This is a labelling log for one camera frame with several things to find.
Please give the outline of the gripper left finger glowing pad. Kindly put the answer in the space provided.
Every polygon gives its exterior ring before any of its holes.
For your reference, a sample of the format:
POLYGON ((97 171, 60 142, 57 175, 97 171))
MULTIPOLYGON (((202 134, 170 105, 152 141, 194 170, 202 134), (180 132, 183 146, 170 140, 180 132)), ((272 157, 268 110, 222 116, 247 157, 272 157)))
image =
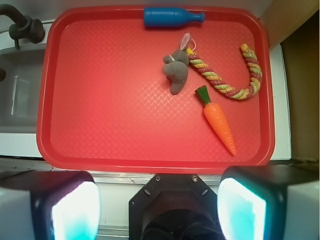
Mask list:
POLYGON ((87 171, 2 171, 2 240, 94 240, 101 195, 87 171))

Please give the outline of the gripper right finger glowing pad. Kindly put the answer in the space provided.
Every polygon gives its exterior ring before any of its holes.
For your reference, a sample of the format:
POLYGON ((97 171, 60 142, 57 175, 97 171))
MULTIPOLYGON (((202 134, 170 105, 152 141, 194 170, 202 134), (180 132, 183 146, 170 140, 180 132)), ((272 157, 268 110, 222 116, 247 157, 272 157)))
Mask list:
POLYGON ((221 176, 217 214, 227 240, 318 240, 318 164, 232 166, 221 176))

